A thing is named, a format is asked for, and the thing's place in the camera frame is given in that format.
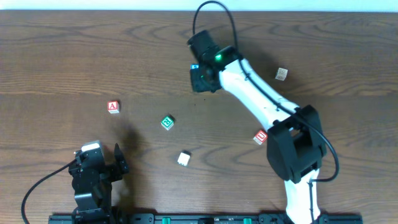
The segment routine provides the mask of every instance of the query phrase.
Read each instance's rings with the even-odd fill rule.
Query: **black cable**
[[[237,33],[236,33],[235,23],[233,21],[233,17],[231,15],[231,12],[228,10],[228,8],[226,6],[224,6],[222,3],[218,2],[218,1],[206,1],[206,2],[202,3],[199,6],[199,8],[197,9],[197,11],[195,13],[195,16],[193,17],[193,24],[192,24],[193,35],[195,35],[195,23],[196,23],[196,19],[197,19],[197,15],[199,13],[199,10],[203,6],[205,6],[205,5],[209,4],[209,3],[215,3],[215,4],[219,5],[219,6],[221,6],[226,11],[226,13],[228,14],[229,20],[231,21],[235,49],[236,49],[237,53],[239,53],[238,36],[237,36]],[[311,219],[312,219],[312,223],[313,223],[314,222],[314,217],[313,217],[313,203],[312,203],[312,198],[313,198],[313,196],[312,196],[312,183],[313,182],[330,182],[330,181],[334,180],[337,177],[337,175],[338,175],[338,173],[340,171],[340,164],[338,162],[338,157],[337,157],[337,153],[335,151],[335,148],[331,145],[330,141],[316,127],[314,127],[312,124],[310,124],[303,117],[295,114],[294,112],[291,112],[290,110],[288,110],[287,108],[282,106],[279,102],[274,100],[268,93],[266,93],[256,82],[253,81],[253,79],[250,77],[250,74],[248,74],[248,72],[245,71],[245,69],[244,69],[244,67],[242,65],[242,61],[238,60],[238,62],[239,62],[239,66],[241,67],[241,70],[245,74],[247,80],[249,80],[266,98],[268,98],[269,101],[271,101],[273,104],[275,104],[278,109],[281,109],[285,113],[291,115],[291,117],[296,119],[299,123],[302,123],[307,128],[311,129],[313,132],[315,132],[317,135],[319,135],[322,138],[322,140],[325,142],[325,144],[328,146],[331,154],[333,155],[333,158],[335,160],[335,173],[329,178],[311,179],[309,181],[309,183],[308,183],[309,184],[309,188],[310,188],[310,211],[311,211]]]
[[[59,170],[56,170],[54,172],[52,172],[49,175],[46,175],[45,177],[41,178],[39,181],[36,182],[36,184],[34,184],[25,194],[24,199],[22,200],[22,204],[21,204],[21,214],[22,214],[22,219],[24,220],[25,224],[29,224],[29,221],[26,218],[26,213],[25,213],[25,204],[26,204],[26,200],[29,197],[30,193],[32,193],[32,191],[39,185],[41,184],[43,181],[47,180],[48,178],[52,177],[55,174],[58,174],[59,172],[63,171],[64,169],[66,169],[67,167],[69,167],[70,165],[74,164],[76,162],[76,159],[74,159],[73,161],[71,161],[70,163],[68,163],[67,165],[61,167]]]

